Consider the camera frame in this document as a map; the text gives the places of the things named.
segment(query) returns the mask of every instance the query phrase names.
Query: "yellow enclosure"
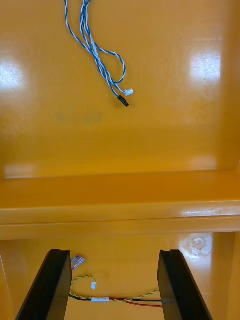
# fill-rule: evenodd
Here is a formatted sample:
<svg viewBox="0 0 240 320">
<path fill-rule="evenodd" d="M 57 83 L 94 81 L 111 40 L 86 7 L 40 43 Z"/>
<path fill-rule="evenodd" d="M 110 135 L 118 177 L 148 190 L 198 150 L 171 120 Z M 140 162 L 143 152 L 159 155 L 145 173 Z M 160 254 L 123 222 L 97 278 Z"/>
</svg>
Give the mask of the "yellow enclosure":
<svg viewBox="0 0 240 320">
<path fill-rule="evenodd" d="M 82 1 L 68 2 L 80 36 Z M 240 318 L 239 12 L 239 0 L 93 0 L 94 39 L 134 89 L 125 108 L 70 35 L 64 0 L 1 4 L 1 319 L 52 248 L 85 254 L 76 275 L 121 296 L 154 289 L 160 249 L 180 249 L 213 318 Z M 66 320 L 163 319 L 142 309 L 69 300 Z"/>
</svg>

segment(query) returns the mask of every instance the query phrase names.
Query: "blue and white twisted wire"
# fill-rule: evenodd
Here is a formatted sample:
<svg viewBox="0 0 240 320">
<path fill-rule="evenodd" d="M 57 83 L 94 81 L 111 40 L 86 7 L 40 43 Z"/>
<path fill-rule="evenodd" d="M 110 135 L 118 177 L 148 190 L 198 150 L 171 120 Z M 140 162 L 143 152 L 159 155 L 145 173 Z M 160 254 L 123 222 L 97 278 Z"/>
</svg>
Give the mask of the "blue and white twisted wire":
<svg viewBox="0 0 240 320">
<path fill-rule="evenodd" d="M 121 56 L 119 54 L 117 54 L 116 52 L 113 51 L 108 51 L 108 50 L 104 50 L 102 48 L 100 48 L 96 42 L 94 41 L 91 31 L 90 31 L 90 27 L 88 24 L 88 6 L 90 4 L 92 0 L 83 0 L 83 4 L 81 7 L 81 14 L 80 14 L 80 18 L 79 18 L 79 22 L 80 22 L 80 32 L 82 34 L 82 37 L 85 41 L 82 42 L 72 31 L 69 22 L 68 22 L 68 0 L 64 0 L 65 2 L 65 21 L 66 21 L 66 26 L 68 28 L 68 30 L 70 31 L 71 35 L 77 40 L 77 42 L 79 42 L 94 58 L 95 63 L 97 65 L 97 69 L 98 71 L 101 73 L 102 77 L 106 80 L 108 86 L 110 87 L 112 93 L 116 96 L 116 97 L 121 97 L 117 94 L 116 89 L 119 90 L 121 93 L 125 94 L 126 96 L 129 96 L 131 94 L 133 94 L 133 90 L 129 89 L 129 90 L 122 90 L 119 87 L 119 84 L 121 84 L 124 80 L 124 77 L 126 75 L 126 66 L 125 63 L 123 61 L 123 59 L 121 58 Z M 100 57 L 99 57 L 99 52 L 103 52 L 105 54 L 109 54 L 112 56 L 116 56 L 121 64 L 122 64 L 122 76 L 121 79 L 119 81 L 114 81 L 110 72 L 108 71 L 108 69 L 106 68 L 105 64 L 101 61 Z"/>
</svg>

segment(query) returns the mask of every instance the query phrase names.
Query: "black connector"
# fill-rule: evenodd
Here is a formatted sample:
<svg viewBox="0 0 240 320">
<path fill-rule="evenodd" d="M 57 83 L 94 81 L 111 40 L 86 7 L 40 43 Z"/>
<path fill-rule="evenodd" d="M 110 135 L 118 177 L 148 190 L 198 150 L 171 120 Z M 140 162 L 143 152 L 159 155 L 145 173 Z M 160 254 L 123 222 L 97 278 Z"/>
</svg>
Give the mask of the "black connector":
<svg viewBox="0 0 240 320">
<path fill-rule="evenodd" d="M 129 104 L 128 104 L 127 100 L 126 100 L 126 99 L 124 99 L 124 97 L 123 97 L 123 96 L 119 95 L 117 98 L 118 98 L 118 100 L 120 100 L 120 101 L 121 101 L 121 103 L 122 103 L 123 105 L 125 105 L 125 107 L 128 107 L 128 106 L 129 106 Z"/>
</svg>

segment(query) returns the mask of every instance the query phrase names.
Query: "yellow ledge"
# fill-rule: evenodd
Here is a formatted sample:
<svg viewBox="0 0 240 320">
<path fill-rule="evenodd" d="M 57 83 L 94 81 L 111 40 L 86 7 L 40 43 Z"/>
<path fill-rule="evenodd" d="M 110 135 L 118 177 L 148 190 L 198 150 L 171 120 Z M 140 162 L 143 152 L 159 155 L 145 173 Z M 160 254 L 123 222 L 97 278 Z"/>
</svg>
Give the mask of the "yellow ledge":
<svg viewBox="0 0 240 320">
<path fill-rule="evenodd" d="M 237 170 L 10 179 L 0 194 L 0 239 L 240 231 Z"/>
</svg>

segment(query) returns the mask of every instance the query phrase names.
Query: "orange surface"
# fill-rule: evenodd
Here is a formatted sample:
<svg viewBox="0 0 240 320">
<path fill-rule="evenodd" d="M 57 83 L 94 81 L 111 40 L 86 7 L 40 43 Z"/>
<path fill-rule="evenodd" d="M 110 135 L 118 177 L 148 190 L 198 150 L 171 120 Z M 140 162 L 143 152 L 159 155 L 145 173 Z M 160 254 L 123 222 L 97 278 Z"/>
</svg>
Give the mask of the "orange surface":
<svg viewBox="0 0 240 320">
<path fill-rule="evenodd" d="M 240 159 L 238 0 L 101 0 L 92 33 L 127 66 L 129 108 L 70 35 L 64 2 L 0 13 L 0 176 L 232 169 Z M 69 1 L 78 34 L 81 1 Z M 121 65 L 103 56 L 114 78 Z"/>
<path fill-rule="evenodd" d="M 86 262 L 73 277 L 93 274 L 91 281 L 79 280 L 72 291 L 79 295 L 130 297 L 158 287 L 157 268 L 160 249 L 180 249 L 191 269 L 213 319 L 237 320 L 228 317 L 229 306 L 237 305 L 239 287 L 231 282 L 232 268 L 238 268 L 235 233 L 165 234 L 145 236 L 71 237 L 41 240 L 0 241 L 0 253 L 8 284 L 13 315 L 19 311 L 26 294 L 51 248 L 71 250 L 85 255 Z M 163 311 L 140 308 L 124 303 L 91 303 L 68 300 L 65 320 L 88 319 L 161 319 Z"/>
<path fill-rule="evenodd" d="M 69 0 L 76 34 L 80 9 Z M 154 289 L 159 250 L 176 248 L 213 318 L 240 319 L 239 12 L 238 0 L 92 1 L 93 36 L 121 54 L 122 88 L 134 89 L 124 108 L 67 30 L 63 0 L 2 3 L 1 318 L 17 314 L 51 248 L 85 254 L 79 272 L 100 295 Z M 196 233 L 212 247 L 193 252 Z M 81 313 L 163 318 L 70 300 L 66 320 Z"/>
</svg>

